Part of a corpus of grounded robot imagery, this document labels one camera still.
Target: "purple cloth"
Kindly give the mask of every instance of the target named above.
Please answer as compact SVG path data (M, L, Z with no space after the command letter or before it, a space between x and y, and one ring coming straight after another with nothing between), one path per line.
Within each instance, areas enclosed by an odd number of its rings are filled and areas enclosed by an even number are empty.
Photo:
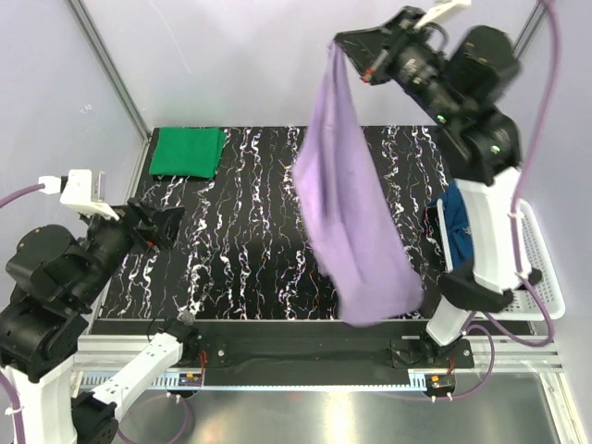
M341 320L363 326L417 309L421 280L380 188L335 43L293 177L314 256L337 288Z

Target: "marble pattern tabletop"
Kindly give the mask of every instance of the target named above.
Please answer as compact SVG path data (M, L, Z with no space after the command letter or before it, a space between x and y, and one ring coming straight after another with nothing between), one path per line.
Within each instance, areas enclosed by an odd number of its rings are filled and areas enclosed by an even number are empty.
M151 177L154 132L136 197L187 212L172 251L126 258L100 318L148 319L186 308L201 319L338 318L338 296L318 272L292 182L306 128L224 131L212 180ZM364 134L405 249L425 290L433 291L441 264L434 264L438 247L421 219L449 180L434 128L364 127Z

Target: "folded green cloth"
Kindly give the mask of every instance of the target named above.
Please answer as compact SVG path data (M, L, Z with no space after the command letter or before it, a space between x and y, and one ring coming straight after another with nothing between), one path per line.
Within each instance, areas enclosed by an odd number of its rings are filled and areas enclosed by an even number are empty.
M162 128L150 174L211 179L225 140L225 132L218 128Z

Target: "metallic floor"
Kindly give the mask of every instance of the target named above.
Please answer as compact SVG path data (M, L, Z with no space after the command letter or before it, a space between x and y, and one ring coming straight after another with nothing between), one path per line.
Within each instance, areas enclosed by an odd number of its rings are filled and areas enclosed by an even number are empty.
M457 392L470 389L476 382L475 375L459 375ZM186 434L177 442L560 442L536 375L494 375L480 392L463 401L432 404L423 398L414 393L204 391L190 398L192 418ZM183 417L181 406L162 393L148 391L129 410L121 430L137 443L162 444L176 435ZM119 438L114 442L123 443Z

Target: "white wall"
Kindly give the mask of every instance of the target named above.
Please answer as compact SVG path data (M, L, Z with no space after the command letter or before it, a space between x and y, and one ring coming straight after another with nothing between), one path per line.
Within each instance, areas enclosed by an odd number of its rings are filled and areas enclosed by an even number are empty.
M85 0L147 124L306 125L339 31L374 27L402 6L434 0ZM447 26L457 43L475 24L517 37L534 0L474 0ZM394 85L352 75L364 125L426 124Z
M561 23L562 65L548 124L526 198L533 204L565 298L565 317L556 323L556 343L588 438L592 439L592 53L586 30L588 0L556 0ZM524 57L524 74L504 101L504 110L530 140L549 66L549 25Z
M64 175L73 167L107 173L107 198L125 198L142 148L64 0L3 0L0 6L0 195ZM4 264L19 239L59 223L76 235L83 224L55 196L35 193L5 207L0 230L0 310L13 282ZM11 442L0 389L0 442Z

